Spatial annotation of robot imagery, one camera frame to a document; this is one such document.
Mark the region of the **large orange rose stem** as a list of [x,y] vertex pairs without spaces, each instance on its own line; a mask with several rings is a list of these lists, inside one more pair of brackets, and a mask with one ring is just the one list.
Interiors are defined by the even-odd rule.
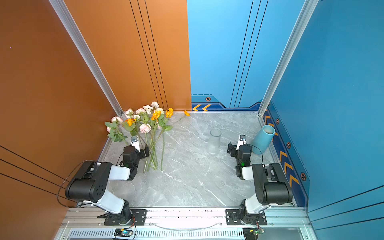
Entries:
[[159,122],[154,115],[129,115],[123,122],[123,127],[127,130],[132,138],[137,138],[138,146],[148,153],[148,159],[145,163],[144,171],[159,169],[159,161],[156,152],[157,133],[159,132]]

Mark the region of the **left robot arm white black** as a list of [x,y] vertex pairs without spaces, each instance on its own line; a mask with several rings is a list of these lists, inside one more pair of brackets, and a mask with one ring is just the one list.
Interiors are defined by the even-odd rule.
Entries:
[[131,210],[127,200],[107,190],[109,181],[132,181],[141,159],[149,156],[149,147],[138,150],[133,145],[124,147],[119,165],[85,161],[66,187],[65,195],[71,200],[89,203],[105,211],[99,218],[106,226],[143,226],[147,210]]

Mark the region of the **cream rose stem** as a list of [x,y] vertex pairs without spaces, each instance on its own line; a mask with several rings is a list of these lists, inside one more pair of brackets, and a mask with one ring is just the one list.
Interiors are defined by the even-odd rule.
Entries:
[[139,143],[143,147],[146,142],[140,133],[139,127],[141,124],[147,124],[149,117],[145,117],[144,120],[140,120],[140,117],[136,116],[135,112],[136,111],[133,111],[132,109],[128,109],[125,112],[126,120],[123,122],[123,127],[131,133],[131,136],[138,136]]

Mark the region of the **small orange flower sprig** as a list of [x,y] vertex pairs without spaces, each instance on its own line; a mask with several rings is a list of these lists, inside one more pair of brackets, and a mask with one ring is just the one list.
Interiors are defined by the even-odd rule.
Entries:
[[170,131],[173,127],[169,125],[169,120],[174,115],[174,109],[168,108],[167,110],[156,109],[148,122],[150,131],[147,133],[149,143],[149,155],[150,161],[149,166],[157,170],[159,168],[158,156],[156,151],[156,145],[160,137],[165,132]]

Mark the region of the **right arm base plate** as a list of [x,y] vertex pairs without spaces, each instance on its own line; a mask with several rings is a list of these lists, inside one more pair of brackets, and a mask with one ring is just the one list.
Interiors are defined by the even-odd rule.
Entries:
[[239,209],[226,209],[225,214],[226,214],[226,223],[228,226],[237,226],[237,225],[266,226],[268,224],[265,213],[249,214],[249,213],[241,213]]

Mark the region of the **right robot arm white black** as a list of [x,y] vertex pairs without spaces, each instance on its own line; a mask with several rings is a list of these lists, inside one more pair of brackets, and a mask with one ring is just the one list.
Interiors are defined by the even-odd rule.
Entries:
[[279,164],[252,164],[253,146],[228,144],[227,153],[236,159],[236,175],[254,183],[254,194],[244,199],[237,212],[227,214],[229,225],[266,225],[264,211],[271,206],[289,204],[293,192]]

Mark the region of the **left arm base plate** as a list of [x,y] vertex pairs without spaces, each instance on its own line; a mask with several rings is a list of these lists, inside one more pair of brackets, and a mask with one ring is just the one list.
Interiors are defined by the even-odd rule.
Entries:
[[105,226],[143,226],[147,218],[147,210],[133,209],[128,212],[123,211],[120,214],[106,213],[104,215]]

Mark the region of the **clear ribbed glass vase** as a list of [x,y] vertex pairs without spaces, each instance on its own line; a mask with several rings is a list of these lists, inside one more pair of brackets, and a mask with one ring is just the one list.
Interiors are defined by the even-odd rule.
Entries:
[[222,132],[219,129],[212,129],[208,140],[208,152],[217,154],[220,151]]

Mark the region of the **pink rose branch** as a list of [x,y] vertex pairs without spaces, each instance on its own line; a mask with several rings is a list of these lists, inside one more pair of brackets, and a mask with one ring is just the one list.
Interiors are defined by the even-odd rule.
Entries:
[[104,122],[107,127],[108,137],[112,139],[114,142],[123,142],[126,145],[129,145],[127,142],[127,138],[122,130],[120,129],[121,124],[123,123],[123,119],[120,117],[113,117],[109,122]]

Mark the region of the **white rose stem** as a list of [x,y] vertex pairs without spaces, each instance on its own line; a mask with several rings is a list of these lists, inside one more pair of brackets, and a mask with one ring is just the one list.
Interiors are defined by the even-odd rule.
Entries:
[[162,126],[165,124],[164,117],[165,117],[164,110],[161,108],[158,108],[153,112],[153,115],[150,120],[150,126],[155,127],[155,130],[156,130],[156,143],[158,139],[158,133],[159,135],[161,134]]

